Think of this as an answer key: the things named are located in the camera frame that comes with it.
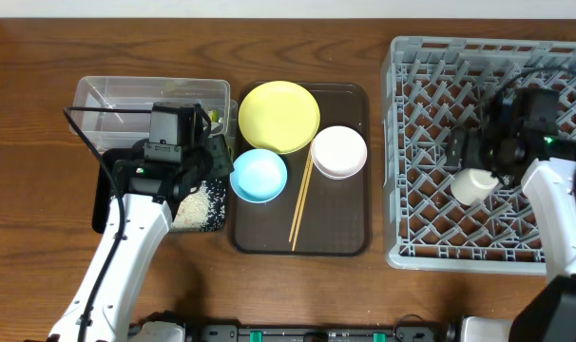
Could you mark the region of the light blue bowl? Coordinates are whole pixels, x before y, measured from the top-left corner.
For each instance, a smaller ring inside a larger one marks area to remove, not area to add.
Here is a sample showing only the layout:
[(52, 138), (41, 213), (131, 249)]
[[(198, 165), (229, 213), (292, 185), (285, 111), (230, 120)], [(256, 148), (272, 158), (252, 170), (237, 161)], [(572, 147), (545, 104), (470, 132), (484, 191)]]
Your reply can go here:
[(275, 199), (288, 179), (287, 167), (276, 153), (251, 149), (240, 154), (230, 174), (233, 192), (242, 200), (260, 204)]

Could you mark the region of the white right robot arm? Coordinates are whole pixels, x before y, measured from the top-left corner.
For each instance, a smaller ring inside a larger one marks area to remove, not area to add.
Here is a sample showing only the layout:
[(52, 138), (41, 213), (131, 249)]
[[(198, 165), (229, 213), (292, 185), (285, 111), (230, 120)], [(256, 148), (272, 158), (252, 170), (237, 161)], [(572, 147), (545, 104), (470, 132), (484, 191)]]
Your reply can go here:
[(576, 142), (555, 132), (523, 128), (456, 128), (449, 165), (481, 167), (520, 184), (536, 219), (547, 286), (513, 320), (470, 316), (457, 341), (576, 340)]

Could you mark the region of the green orange snack wrapper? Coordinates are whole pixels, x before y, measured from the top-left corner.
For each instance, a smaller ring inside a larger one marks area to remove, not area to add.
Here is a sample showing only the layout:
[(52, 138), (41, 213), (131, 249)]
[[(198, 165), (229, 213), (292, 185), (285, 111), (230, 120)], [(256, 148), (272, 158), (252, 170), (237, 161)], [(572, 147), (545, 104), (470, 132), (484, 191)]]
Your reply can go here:
[(211, 121), (211, 131), (216, 132), (221, 128), (221, 124), (219, 123), (219, 113), (216, 109), (211, 109), (207, 112), (208, 117)]

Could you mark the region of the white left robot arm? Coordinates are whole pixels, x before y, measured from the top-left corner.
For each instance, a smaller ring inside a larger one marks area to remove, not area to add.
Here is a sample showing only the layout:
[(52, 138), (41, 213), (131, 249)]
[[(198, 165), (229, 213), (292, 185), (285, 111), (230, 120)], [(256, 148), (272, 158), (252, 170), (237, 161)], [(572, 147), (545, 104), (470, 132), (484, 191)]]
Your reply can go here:
[(135, 302), (162, 239), (169, 233), (220, 230), (226, 222), (227, 182), (210, 175), (176, 202), (133, 188), (115, 198), (112, 181), (100, 178), (92, 226), (103, 237), (49, 340), (126, 341)]

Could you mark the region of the pale green cup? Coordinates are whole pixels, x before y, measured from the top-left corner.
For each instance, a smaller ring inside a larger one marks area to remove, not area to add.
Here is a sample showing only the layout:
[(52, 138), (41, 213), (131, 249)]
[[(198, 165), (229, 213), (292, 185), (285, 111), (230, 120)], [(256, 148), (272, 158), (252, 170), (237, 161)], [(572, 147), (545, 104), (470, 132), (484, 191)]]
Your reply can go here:
[(470, 206), (489, 196), (498, 183), (490, 171), (467, 168), (454, 176), (451, 192), (458, 202)]

